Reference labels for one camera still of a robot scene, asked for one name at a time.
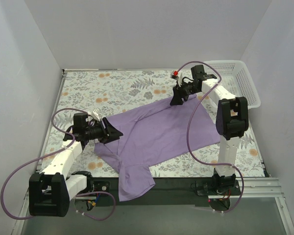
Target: gray wall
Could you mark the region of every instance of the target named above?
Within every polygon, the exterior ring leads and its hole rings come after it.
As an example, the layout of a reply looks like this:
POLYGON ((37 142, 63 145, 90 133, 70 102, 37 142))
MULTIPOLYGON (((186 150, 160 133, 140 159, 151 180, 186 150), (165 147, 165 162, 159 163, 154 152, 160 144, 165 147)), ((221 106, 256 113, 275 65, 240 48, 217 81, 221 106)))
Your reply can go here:
MULTIPOLYGON (((61 70, 23 0, 0 0, 0 190, 10 172, 37 158, 59 89, 61 70)), ((34 165, 8 184, 5 201, 18 215, 34 165)), ((0 235, 15 220, 0 206, 0 235)))
POLYGON ((253 129, 294 223, 294 1, 272 1, 242 60, 262 102, 251 111, 253 129))
POLYGON ((25 0, 62 69, 240 59, 271 0, 25 0))

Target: purple cable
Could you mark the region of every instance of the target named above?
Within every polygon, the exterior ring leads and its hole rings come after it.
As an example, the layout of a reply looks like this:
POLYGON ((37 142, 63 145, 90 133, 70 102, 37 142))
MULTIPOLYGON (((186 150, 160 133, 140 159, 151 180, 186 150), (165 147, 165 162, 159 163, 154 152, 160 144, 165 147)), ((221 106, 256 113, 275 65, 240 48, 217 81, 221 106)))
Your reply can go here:
MULTIPOLYGON (((60 132, 62 132, 62 133, 64 133, 64 134, 68 134, 68 135, 72 136, 73 139, 72 139, 71 143, 69 143, 69 144, 67 145, 67 147, 70 147, 70 146, 74 143, 74 141, 75 141, 75 136, 74 136, 72 133, 70 133, 70 132, 66 132, 66 131, 61 130, 60 128, 58 128, 58 127, 54 124, 54 117, 55 117, 59 112, 64 111, 64 110, 74 110, 74 111, 78 111, 78 112, 82 112, 82 113, 86 113, 86 112, 83 111, 83 110, 80 110, 80 109, 65 108, 65 109, 60 109, 60 110, 56 111, 56 112, 52 115, 52 117, 51 117, 51 124, 53 125, 53 127, 54 127, 55 129, 57 129, 58 131, 60 131, 60 132)), ((61 149, 59 149, 59 150, 57 150, 57 151, 55 151, 55 152, 53 152, 53 153, 49 153, 49 154, 47 154, 47 155, 44 155, 44 156, 42 156, 42 157, 39 157, 39 158, 33 159, 33 160, 31 160, 31 161, 29 161, 29 162, 27 162, 27 163, 24 163, 23 165, 21 165, 21 166, 19 166, 18 168, 16 168, 16 169, 15 169, 15 170, 14 170, 14 171, 13 171, 13 172, 12 172, 7 178, 6 178, 6 180, 4 181, 4 183, 3 183, 3 185, 2 185, 2 188, 1 188, 1 193, 0 193, 0 203, 1 203, 1 206, 2 206, 3 211, 7 214, 7 216, 11 217, 12 219, 17 219, 17 220, 30 219, 30 218, 33 217, 33 216, 17 217, 17 216, 12 215, 12 214, 7 210, 7 208, 6 208, 5 204, 4 204, 4 190, 5 190, 5 187, 6 187, 7 183, 8 183, 9 180, 12 178, 12 176, 13 176, 16 172, 18 172, 20 169, 22 169, 23 167, 25 167, 25 166, 27 166, 27 165, 29 165, 29 164, 31 164, 31 163, 37 162, 37 161, 39 161, 39 160, 41 160, 41 159, 47 158, 47 157, 49 157, 49 156, 51 156, 51 155, 54 155, 54 154, 60 153, 60 152, 62 152, 63 150, 65 150, 65 148, 61 148, 61 149)))
POLYGON ((243 192, 244 192, 244 179, 243 179, 243 175, 242 173, 240 172, 240 170, 235 166, 235 165, 232 165, 230 163, 205 163, 205 162, 202 162, 201 160, 199 160, 197 157, 195 157, 195 155, 193 154, 192 150, 191 150, 191 147, 190 147, 190 127, 191 127, 191 122, 192 122, 192 119, 194 117, 194 114, 197 110, 197 108, 199 107, 199 105, 201 104, 201 102, 203 101, 203 99, 215 88, 219 85, 219 83, 222 81, 222 78, 221 78, 221 75, 220 73, 218 73, 218 71, 216 71, 212 66, 204 63, 204 62, 201 62, 201 61, 190 61, 190 62, 187 62, 186 64, 182 65, 182 67, 180 67, 178 69, 178 72, 184 68, 186 65, 188 64, 191 64, 191 63, 199 63, 199 64, 203 64, 207 67, 209 67, 210 69, 212 69, 217 75, 218 77, 220 78, 220 80, 206 93, 203 95, 203 97, 200 99, 200 101, 198 102, 198 105, 195 107, 194 111, 192 112, 191 114, 191 117, 190 117, 190 120, 188 122, 188 125, 187 125, 187 132, 186 132, 186 142, 187 142, 187 148, 191 154, 191 156, 195 159, 195 161, 201 163, 201 164, 204 164, 204 165, 229 165, 231 167, 233 167, 234 169, 237 170, 237 172, 239 173, 241 179, 242 179, 242 191, 241 191, 241 194, 240 194, 240 197, 239 199, 237 200, 237 202, 234 204, 234 206, 232 206, 230 209, 228 209, 227 211, 224 211, 223 213, 227 213, 227 212, 230 212, 232 211, 238 204, 239 202, 241 201, 241 198, 242 198, 242 195, 243 195, 243 192))
POLYGON ((112 200, 113 200, 113 208, 112 208, 110 214, 108 214, 108 215, 107 215, 106 217, 104 217, 104 218, 96 218, 96 217, 94 217, 94 216, 92 216, 92 215, 90 215, 90 214, 84 213, 84 212, 82 212, 82 211, 79 211, 79 210, 76 210, 76 211, 79 212, 79 213, 81 213, 82 215, 85 215, 85 216, 91 218, 91 219, 94 219, 94 220, 97 220, 97 221, 103 221, 103 220, 106 220, 107 218, 109 218, 109 217, 113 214, 114 210, 116 209, 116 199, 114 198, 114 196, 113 196, 112 194, 110 194, 110 193, 108 193, 108 192, 98 191, 98 192, 87 192, 87 193, 82 193, 82 194, 77 195, 77 197, 85 197, 85 196, 89 196, 89 195, 97 194, 97 193, 100 193, 100 194, 107 194, 107 195, 109 195, 109 196, 112 198, 112 200))

